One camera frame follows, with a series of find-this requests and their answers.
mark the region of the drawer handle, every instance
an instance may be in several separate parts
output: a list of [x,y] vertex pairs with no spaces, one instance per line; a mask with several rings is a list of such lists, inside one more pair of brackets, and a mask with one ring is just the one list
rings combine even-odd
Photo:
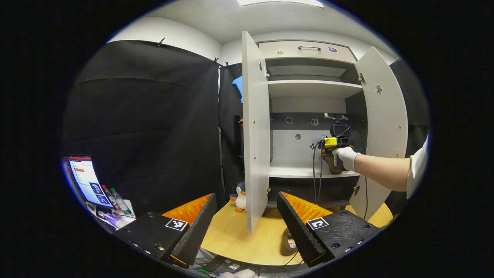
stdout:
[[302,47],[304,47],[304,48],[317,48],[317,50],[321,51],[320,47],[315,47],[315,46],[299,46],[298,49],[302,49]]

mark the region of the drawer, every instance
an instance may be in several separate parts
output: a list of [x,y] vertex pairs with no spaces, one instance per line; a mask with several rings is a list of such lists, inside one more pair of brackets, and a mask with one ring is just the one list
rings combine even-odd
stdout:
[[277,58],[313,58],[323,60],[341,61],[355,64],[356,60],[350,49],[344,46],[336,46],[326,43],[304,41],[277,41],[259,43],[259,49],[265,59]]

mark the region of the computer screen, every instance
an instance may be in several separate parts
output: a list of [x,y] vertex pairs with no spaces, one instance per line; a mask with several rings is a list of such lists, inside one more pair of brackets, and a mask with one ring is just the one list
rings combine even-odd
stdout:
[[68,178],[78,185],[84,199],[96,205],[113,208],[96,177],[91,156],[66,155],[64,158],[70,168],[70,173],[67,173],[70,175]]

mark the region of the ceiling light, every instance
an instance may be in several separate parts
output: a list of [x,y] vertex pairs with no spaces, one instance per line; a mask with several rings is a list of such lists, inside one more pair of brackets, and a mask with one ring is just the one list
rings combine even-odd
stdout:
[[266,3],[266,2],[290,2],[290,3],[300,3],[300,4],[316,6],[319,8],[324,8],[323,5],[316,0],[237,0],[237,2],[240,3],[240,5],[244,5],[244,6]]

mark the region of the forearm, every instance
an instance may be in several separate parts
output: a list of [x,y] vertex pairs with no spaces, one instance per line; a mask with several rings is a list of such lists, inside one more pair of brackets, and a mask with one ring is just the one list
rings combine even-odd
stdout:
[[359,154],[355,157],[355,172],[394,190],[407,191],[410,158],[386,158]]

